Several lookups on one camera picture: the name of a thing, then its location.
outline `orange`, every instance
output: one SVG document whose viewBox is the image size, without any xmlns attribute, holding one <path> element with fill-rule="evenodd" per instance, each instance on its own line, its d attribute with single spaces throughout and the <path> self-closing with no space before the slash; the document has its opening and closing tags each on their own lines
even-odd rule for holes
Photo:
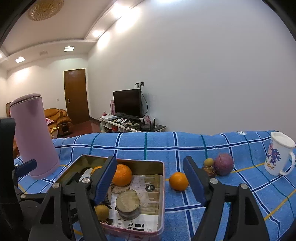
<svg viewBox="0 0 296 241">
<path fill-rule="evenodd" d="M 189 185 L 184 173 L 176 172 L 170 176 L 170 186 L 177 191 L 184 191 Z"/>
<path fill-rule="evenodd" d="M 99 169 L 99 168 L 101 168 L 101 167 L 102 167 L 102 166 L 94 167 L 93 170 L 91 171 L 91 174 L 93 174 L 95 170 L 97 170 L 97 169 Z"/>
<path fill-rule="evenodd" d="M 133 179 L 131 169 L 123 164 L 118 164 L 112 182 L 119 187 L 128 185 Z"/>
</svg>

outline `television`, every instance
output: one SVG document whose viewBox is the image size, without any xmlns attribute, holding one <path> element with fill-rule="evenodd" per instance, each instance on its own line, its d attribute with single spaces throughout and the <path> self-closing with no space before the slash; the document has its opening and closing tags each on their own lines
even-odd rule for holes
<svg viewBox="0 0 296 241">
<path fill-rule="evenodd" d="M 114 91 L 113 97 L 117 117 L 138 120 L 143 116 L 140 89 Z"/>
</svg>

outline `dried fruit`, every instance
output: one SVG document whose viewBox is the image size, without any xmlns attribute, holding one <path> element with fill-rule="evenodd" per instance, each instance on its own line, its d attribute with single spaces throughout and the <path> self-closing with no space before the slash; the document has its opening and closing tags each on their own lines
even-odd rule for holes
<svg viewBox="0 0 296 241">
<path fill-rule="evenodd" d="M 202 167 L 202 169 L 206 171 L 210 178 L 214 178 L 216 176 L 216 171 L 214 167 Z"/>
</svg>

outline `wooden door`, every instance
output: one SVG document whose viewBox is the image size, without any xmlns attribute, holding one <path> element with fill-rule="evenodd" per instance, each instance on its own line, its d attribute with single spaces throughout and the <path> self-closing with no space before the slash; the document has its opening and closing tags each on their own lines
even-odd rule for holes
<svg viewBox="0 0 296 241">
<path fill-rule="evenodd" d="M 89 121 L 85 69 L 64 71 L 64 86 L 67 112 L 72 123 Z"/>
</svg>

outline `blue checkered cloth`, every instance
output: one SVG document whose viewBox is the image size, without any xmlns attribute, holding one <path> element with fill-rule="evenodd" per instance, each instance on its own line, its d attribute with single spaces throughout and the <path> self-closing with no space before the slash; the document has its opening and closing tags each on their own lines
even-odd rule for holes
<svg viewBox="0 0 296 241">
<path fill-rule="evenodd" d="M 165 176 L 169 178 L 173 173 L 183 171 L 182 162 L 186 156 L 192 156 L 198 167 L 202 167 L 206 158 L 216 158 L 218 153 L 228 153 L 234 159 L 234 170 L 228 176 L 218 179 L 228 185 L 238 186 L 240 183 L 246 183 L 249 186 L 263 217 L 266 218 L 270 240 L 276 241 L 295 218 L 296 195 L 293 193 L 296 171 L 287 177 L 275 177 L 267 173 L 262 163 L 266 158 L 270 133 L 271 131 L 249 131 L 246 134 L 231 132 L 213 136 L 183 132 L 94 133 L 55 139 L 53 142 L 61 166 L 42 180 L 33 180 L 29 175 L 20 178 L 19 188 L 26 193 L 46 192 L 67 169 L 66 166 L 83 154 L 105 157 L 113 155 L 116 158 L 133 160 L 160 160 L 165 163 Z M 22 163 L 21 157 L 15 160 L 15 164 L 17 163 Z M 162 240 L 190 240 L 204 210 L 195 200 L 190 187 L 183 192 L 176 192 L 166 181 L 165 229 Z M 228 213 L 229 204 L 225 203 L 216 240 L 222 240 L 224 237 Z M 74 229 L 76 239 L 83 240 L 79 235 L 79 223 L 74 224 Z M 108 239 L 122 240 L 114 237 Z"/>
</svg>

